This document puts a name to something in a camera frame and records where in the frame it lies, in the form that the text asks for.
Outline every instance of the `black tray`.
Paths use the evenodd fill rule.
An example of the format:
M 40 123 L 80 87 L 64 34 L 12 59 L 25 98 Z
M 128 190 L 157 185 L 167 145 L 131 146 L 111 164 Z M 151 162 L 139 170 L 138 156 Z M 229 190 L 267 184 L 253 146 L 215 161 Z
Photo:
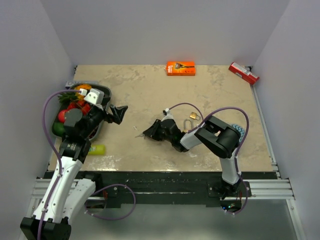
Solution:
M 71 86 L 70 89 L 74 89 L 74 88 L 76 88 L 77 86 L 79 86 L 79 85 L 81 85 L 81 84 L 83 84 L 83 83 L 75 84 L 75 85 Z M 108 87 L 106 87 L 106 86 L 102 86 L 102 85 L 98 85 L 98 84 L 90 84 L 90 86 L 91 86 L 93 89 L 98 89 L 98 90 L 101 90 L 101 91 L 104 92 L 104 96 L 103 96 L 103 100 L 102 100 L 102 104 L 101 104 L 101 105 L 104 107 L 104 109 L 107 110 L 107 109 L 109 108 L 110 102 L 111 102 L 110 100 L 108 100 L 108 98 L 111 98 L 111 95 L 112 95 L 112 94 L 111 94 L 111 90 L 110 90 Z M 60 123 L 60 121 L 58 120 L 58 114 L 59 114 L 60 111 L 62 111 L 63 109 L 67 109 L 68 105 L 69 105 L 69 104 L 62 104 L 62 105 L 60 106 L 59 111 L 57 112 L 57 114 L 56 114 L 56 116 L 55 116 L 55 119 L 54 119 L 54 121 L 53 121 L 53 123 L 52 123 L 52 126 L 51 126 L 51 132 L 52 132 L 53 135 L 55 135 L 55 134 L 54 134 L 54 124 L 55 124 L 55 123 Z M 92 138 L 89 139 L 90 141 L 93 141 L 93 140 L 95 140 L 95 139 L 98 137 L 98 135 L 99 135 L 99 133 L 100 133 L 100 131 L 101 131 L 101 128 L 102 128 L 103 123 L 104 123 L 104 122 L 101 122 L 101 123 L 99 124 L 98 129 L 97 129 L 95 135 L 94 135 Z

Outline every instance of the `green vegetable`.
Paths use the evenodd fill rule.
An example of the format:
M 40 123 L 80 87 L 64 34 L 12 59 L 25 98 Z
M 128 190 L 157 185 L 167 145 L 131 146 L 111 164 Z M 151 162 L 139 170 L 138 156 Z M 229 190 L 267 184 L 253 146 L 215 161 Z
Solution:
M 78 99 L 75 92 L 63 92 L 58 98 L 61 104 L 69 104 L 71 101 Z
M 64 124 L 62 122 L 55 122 L 53 124 L 53 133 L 59 137 L 65 133 Z

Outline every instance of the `padlock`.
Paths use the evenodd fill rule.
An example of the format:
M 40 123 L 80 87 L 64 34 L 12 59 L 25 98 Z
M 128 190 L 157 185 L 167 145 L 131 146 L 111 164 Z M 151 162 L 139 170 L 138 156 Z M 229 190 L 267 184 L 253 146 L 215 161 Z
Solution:
M 187 121 L 190 121 L 190 123 L 191 123 L 191 129 L 193 129 L 194 128 L 194 122 L 190 119 L 190 118 L 187 118 L 187 119 L 185 119 L 184 121 L 183 121 L 183 131 L 186 133 L 186 132 L 188 132 L 188 130 L 187 130 L 187 125 L 186 125 L 186 122 Z
M 195 119 L 195 120 L 200 120 L 201 119 L 201 117 L 198 114 L 196 114 L 195 112 L 192 112 L 190 114 L 190 118 L 191 119 Z

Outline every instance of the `red tomato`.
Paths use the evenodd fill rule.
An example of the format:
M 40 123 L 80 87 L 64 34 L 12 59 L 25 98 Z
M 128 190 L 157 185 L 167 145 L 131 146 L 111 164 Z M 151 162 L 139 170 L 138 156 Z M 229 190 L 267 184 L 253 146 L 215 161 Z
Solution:
M 67 110 L 70 110 L 70 109 L 76 109 L 77 108 L 77 104 L 75 102 L 71 102 L 67 108 Z
M 68 112 L 67 109 L 62 110 L 62 111 L 59 112 L 59 114 L 58 114 L 58 120 L 59 120 L 61 123 L 64 123 L 64 122 L 66 121 L 66 119 L 65 119 L 65 114 L 66 114 L 66 112 Z
M 88 103 L 86 103 L 83 106 L 83 108 L 81 108 L 81 111 L 82 111 L 83 115 L 87 115 L 87 113 L 90 111 L 90 109 L 91 109 L 91 106 Z
M 76 104 L 80 107 L 83 107 L 86 104 L 86 102 L 84 100 L 80 100 L 80 101 L 77 101 Z

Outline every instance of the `yellow-green bottle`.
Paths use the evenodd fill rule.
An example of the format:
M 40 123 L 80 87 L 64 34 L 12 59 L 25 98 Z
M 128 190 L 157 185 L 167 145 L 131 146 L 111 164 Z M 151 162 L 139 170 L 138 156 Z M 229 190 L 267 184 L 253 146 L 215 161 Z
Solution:
M 88 155 L 105 155 L 105 153 L 106 153 L 106 146 L 99 144 L 99 145 L 91 145 Z

